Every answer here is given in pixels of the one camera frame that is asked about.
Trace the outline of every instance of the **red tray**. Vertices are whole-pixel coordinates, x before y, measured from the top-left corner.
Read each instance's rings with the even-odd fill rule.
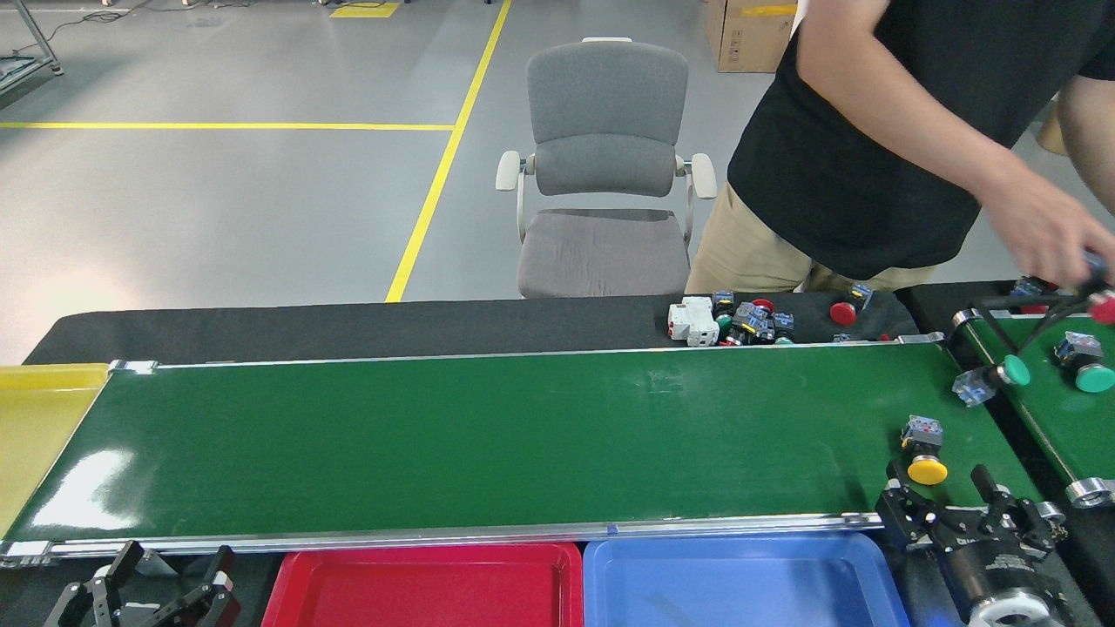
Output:
[[[291,553],[262,627],[583,627],[575,544]]]

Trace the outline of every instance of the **gray floor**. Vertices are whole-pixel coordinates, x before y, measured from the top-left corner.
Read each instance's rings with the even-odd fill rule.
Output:
[[[492,183],[504,149],[531,148],[524,67],[543,48],[623,35],[683,54],[690,83],[679,152],[708,153],[723,181],[770,78],[714,70],[706,7],[514,0],[403,299],[518,297],[514,196]],[[49,33],[101,7],[32,0],[31,9]],[[52,45],[66,76],[40,73],[0,96],[0,122],[452,125],[500,10],[482,0],[415,0],[390,19],[330,19],[309,0],[138,10],[60,30]],[[0,49],[29,42],[0,6]],[[0,364],[21,361],[56,319],[81,311],[382,301],[448,138],[0,128]],[[1032,135],[1017,149],[1115,228],[1065,157]],[[546,204],[537,194],[529,201]],[[681,202],[679,186],[646,204]],[[692,250],[709,209],[699,203]],[[935,280],[1015,276],[981,222]]]

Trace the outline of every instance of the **blue tray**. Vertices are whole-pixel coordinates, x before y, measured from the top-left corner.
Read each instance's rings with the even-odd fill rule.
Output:
[[[909,627],[865,536],[605,540],[584,551],[585,627]]]

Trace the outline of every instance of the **chair backrest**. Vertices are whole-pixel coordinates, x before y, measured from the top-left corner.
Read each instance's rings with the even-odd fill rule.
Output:
[[[648,44],[585,41],[532,57],[539,191],[668,194],[688,80],[685,57]]]

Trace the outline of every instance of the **hand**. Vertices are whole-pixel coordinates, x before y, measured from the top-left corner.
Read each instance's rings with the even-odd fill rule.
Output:
[[[1024,274],[1079,286],[1088,279],[1083,251],[1090,249],[1107,261],[1107,282],[1115,284],[1115,234],[1020,160],[999,170],[976,197]]]

